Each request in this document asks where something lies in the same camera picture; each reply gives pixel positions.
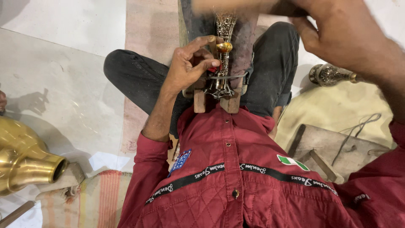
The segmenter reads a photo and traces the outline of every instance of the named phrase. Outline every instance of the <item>green and white patch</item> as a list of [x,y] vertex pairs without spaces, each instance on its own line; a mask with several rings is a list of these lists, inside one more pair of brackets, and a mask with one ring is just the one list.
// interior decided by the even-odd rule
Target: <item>green and white patch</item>
[[292,159],[291,157],[283,157],[281,155],[277,155],[277,158],[284,165],[288,165],[288,166],[297,165],[298,167],[300,167],[304,171],[310,171],[308,169],[308,167],[306,167],[304,164],[302,164],[299,161],[296,161],[296,160]]

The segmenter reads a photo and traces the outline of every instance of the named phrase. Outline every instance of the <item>engraved brass vase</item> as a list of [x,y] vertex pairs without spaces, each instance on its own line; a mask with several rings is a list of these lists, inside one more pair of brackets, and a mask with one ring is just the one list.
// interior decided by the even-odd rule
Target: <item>engraved brass vase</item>
[[0,116],[0,197],[38,183],[54,183],[67,165],[23,123]]
[[366,82],[360,75],[330,63],[315,65],[309,72],[309,80],[322,87],[332,87],[340,82],[349,81],[353,84]]

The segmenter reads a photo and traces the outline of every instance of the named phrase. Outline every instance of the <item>red cloth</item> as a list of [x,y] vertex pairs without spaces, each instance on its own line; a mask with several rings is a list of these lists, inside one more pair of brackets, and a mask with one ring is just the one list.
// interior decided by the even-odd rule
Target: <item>red cloth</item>
[[274,124],[242,108],[186,110],[180,151],[192,152],[168,178],[170,144],[140,134],[118,227],[405,227],[404,125],[390,124],[394,151],[335,185],[279,159]]

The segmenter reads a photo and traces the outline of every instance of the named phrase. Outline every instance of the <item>brass pot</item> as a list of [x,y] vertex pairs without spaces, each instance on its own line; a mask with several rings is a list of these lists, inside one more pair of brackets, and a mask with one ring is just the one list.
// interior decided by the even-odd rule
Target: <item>brass pot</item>
[[0,197],[30,184],[54,183],[66,166],[66,158],[49,153],[31,128],[0,116]]

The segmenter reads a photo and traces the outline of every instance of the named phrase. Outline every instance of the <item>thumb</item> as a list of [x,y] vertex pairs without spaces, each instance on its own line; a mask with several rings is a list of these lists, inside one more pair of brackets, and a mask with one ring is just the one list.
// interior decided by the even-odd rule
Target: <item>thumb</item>
[[291,17],[290,21],[300,34],[307,52],[313,52],[319,47],[318,30],[306,17]]
[[220,64],[221,64],[221,61],[219,61],[218,59],[214,59],[214,58],[206,59],[206,60],[200,62],[200,64],[198,64],[197,66],[193,67],[190,70],[190,73],[197,74],[200,76],[209,68],[219,67]]

